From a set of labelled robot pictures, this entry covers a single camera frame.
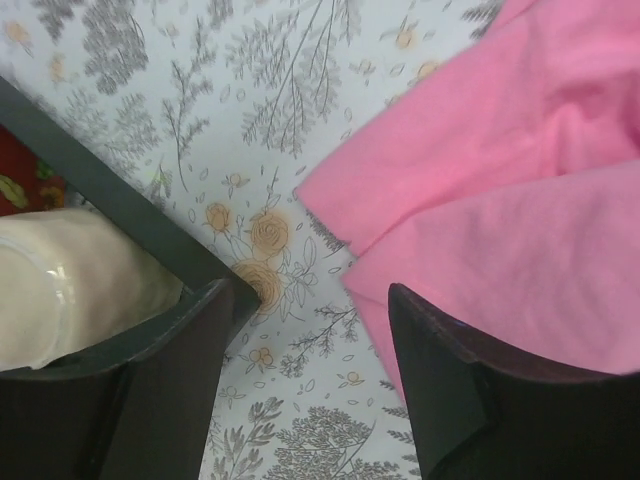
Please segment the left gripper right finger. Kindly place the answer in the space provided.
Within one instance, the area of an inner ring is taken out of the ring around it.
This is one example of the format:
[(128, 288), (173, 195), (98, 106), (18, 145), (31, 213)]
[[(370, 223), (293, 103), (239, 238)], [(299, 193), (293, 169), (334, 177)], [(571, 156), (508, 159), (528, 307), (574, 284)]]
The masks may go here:
[(639, 377), (523, 351), (407, 287), (389, 321), (425, 479), (635, 479)]

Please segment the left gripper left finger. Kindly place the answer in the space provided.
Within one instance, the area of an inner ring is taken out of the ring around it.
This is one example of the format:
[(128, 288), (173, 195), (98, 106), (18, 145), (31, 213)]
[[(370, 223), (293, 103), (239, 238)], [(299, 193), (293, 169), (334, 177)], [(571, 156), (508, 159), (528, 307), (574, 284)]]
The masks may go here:
[(195, 479), (232, 323), (215, 281), (40, 370), (1, 376), (5, 479)]

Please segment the pink t shirt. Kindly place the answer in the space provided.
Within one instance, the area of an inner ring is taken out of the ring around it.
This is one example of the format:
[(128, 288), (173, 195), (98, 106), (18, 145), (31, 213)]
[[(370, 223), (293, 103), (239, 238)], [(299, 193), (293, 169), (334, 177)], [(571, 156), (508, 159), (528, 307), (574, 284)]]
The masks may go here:
[(343, 283), (394, 384), (394, 283), (525, 351), (636, 371), (638, 2), (507, 2), (297, 195), (354, 255)]

